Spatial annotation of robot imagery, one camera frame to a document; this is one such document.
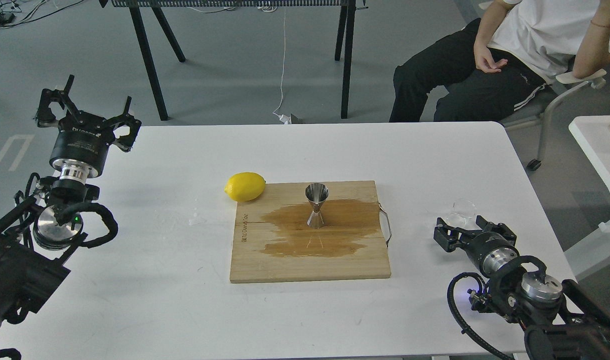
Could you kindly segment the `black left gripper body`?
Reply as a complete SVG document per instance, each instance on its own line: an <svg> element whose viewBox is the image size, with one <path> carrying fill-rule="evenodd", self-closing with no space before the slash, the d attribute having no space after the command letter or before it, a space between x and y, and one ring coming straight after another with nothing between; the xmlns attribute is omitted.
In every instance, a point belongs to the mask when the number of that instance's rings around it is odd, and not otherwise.
<svg viewBox="0 0 610 360"><path fill-rule="evenodd" d="M115 141L116 126L97 129L84 129L84 126L71 118L63 117L58 121L59 133L52 149L49 164L55 170L62 170L66 162L77 162L87 166L88 178L103 174L109 146Z"/></svg>

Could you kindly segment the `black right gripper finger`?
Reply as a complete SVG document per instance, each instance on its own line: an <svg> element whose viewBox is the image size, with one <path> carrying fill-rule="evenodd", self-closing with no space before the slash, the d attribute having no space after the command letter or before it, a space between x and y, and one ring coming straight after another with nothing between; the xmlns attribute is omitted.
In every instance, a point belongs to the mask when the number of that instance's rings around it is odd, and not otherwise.
<svg viewBox="0 0 610 360"><path fill-rule="evenodd" d="M480 234L481 230L453 227L448 225L444 219L437 218L433 230L433 239L445 252L451 253L457 248L467 247Z"/></svg>
<svg viewBox="0 0 610 360"><path fill-rule="evenodd" d="M504 223L493 223L491 221L487 221L483 216L477 215L475 219L475 224L483 231L483 232L493 232L499 234L501 237L506 239L506 241L511 244L511 246L515 246L517 236L516 234L507 227Z"/></svg>

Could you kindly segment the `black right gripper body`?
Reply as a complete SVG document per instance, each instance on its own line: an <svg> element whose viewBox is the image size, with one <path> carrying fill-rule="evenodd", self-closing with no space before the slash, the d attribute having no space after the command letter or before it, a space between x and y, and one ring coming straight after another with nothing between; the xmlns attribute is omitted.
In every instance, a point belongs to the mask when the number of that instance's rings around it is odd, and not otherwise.
<svg viewBox="0 0 610 360"><path fill-rule="evenodd" d="M520 256L508 239L492 231L477 235L465 244L463 250L479 273L486 278L491 278L504 265Z"/></svg>

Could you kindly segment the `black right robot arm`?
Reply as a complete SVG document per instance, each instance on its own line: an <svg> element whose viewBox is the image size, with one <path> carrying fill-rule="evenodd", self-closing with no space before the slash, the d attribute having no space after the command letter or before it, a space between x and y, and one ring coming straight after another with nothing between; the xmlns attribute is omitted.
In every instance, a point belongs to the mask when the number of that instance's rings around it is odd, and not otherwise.
<svg viewBox="0 0 610 360"><path fill-rule="evenodd" d="M506 224L481 215L475 223L477 230L467 230L438 218L433 233L447 253L462 249L478 269L458 274L447 287L447 305L462 333L495 357L509 358L476 333L458 310L455 286L470 277L478 284L468 290L471 309L519 325L531 360L610 360L609 313L574 280L559 281L542 260L520 255L516 235Z"/></svg>

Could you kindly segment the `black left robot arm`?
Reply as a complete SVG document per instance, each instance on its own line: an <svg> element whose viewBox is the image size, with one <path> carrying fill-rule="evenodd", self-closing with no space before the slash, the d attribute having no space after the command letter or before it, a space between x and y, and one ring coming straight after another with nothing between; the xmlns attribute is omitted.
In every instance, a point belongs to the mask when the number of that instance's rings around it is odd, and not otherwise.
<svg viewBox="0 0 610 360"><path fill-rule="evenodd" d="M38 313L70 270L65 262L78 248L97 248L115 239L118 224L98 203L100 189L88 183L102 175L110 146L132 150L141 121L130 114L131 97L122 114L106 118L76 107L64 89L43 89L34 117L40 128L58 129L49 159L56 176L30 174L15 207L0 219L0 328ZM0 359L21 359L14 348Z"/></svg>

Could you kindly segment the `person's right hand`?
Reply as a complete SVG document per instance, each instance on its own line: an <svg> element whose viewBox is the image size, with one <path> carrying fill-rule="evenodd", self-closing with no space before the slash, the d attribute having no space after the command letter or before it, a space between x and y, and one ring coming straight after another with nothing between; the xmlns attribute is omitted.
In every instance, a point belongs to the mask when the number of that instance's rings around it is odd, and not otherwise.
<svg viewBox="0 0 610 360"><path fill-rule="evenodd" d="M472 50L476 68L486 74L499 73L508 64L506 58L494 60L490 48L478 39L474 42Z"/></svg>

